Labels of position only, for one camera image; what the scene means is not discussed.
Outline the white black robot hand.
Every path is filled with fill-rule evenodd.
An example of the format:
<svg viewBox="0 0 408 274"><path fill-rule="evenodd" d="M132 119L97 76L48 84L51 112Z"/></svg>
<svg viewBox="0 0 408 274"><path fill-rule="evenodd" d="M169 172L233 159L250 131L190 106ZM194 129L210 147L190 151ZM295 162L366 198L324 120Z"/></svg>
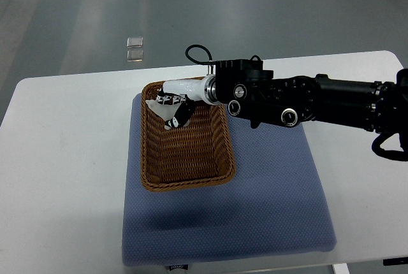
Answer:
<svg viewBox="0 0 408 274"><path fill-rule="evenodd" d="M165 81L154 100L168 105L186 103L189 111L193 111L191 116L200 101L208 105L220 104L215 94L215 75L207 75L202 79Z"/></svg>

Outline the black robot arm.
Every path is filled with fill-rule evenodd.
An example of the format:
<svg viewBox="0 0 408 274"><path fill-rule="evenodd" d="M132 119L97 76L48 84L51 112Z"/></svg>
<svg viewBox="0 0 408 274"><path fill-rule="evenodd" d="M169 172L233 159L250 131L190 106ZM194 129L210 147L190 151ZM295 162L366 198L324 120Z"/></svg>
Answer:
<svg viewBox="0 0 408 274"><path fill-rule="evenodd" d="M205 95L226 104L233 117L260 124L295 127L320 121L375 132L374 154L393 161L407 160L407 70L393 82L332 80L294 76L275 79L263 61L250 59L204 63L215 76Z"/></svg>

